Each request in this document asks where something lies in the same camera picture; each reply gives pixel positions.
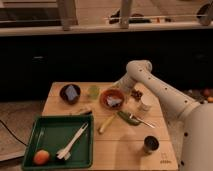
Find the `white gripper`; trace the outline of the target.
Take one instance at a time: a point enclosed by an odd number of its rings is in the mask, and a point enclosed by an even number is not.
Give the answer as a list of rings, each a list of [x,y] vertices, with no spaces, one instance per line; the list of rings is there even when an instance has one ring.
[[[130,93],[134,88],[136,81],[128,74],[125,74],[118,81],[114,83],[116,88],[119,88],[123,93]]]

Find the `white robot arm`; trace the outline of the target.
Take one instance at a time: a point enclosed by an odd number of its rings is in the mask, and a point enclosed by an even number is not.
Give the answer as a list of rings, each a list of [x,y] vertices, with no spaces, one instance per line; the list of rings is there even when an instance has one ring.
[[[124,93],[142,83],[184,122],[180,171],[213,171],[213,103],[201,104],[152,73],[148,60],[133,60],[116,82]]]

